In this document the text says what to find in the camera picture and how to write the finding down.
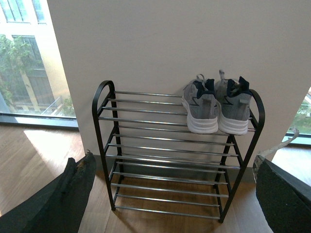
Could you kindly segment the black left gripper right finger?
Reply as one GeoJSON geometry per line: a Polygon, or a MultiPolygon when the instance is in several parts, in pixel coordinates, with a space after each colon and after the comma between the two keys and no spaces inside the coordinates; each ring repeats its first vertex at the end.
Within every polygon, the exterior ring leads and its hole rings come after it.
{"type": "Polygon", "coordinates": [[[287,146],[299,135],[270,149],[259,151],[253,162],[256,197],[265,219],[275,233],[309,233],[311,231],[311,187],[266,159],[287,146]]]}

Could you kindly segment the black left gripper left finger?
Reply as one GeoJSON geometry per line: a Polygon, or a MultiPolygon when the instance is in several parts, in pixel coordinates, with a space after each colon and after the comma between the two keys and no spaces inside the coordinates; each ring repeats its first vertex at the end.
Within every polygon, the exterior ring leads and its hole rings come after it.
{"type": "Polygon", "coordinates": [[[91,152],[79,162],[69,158],[64,172],[0,218],[2,233],[76,233],[96,173],[91,152]]]}

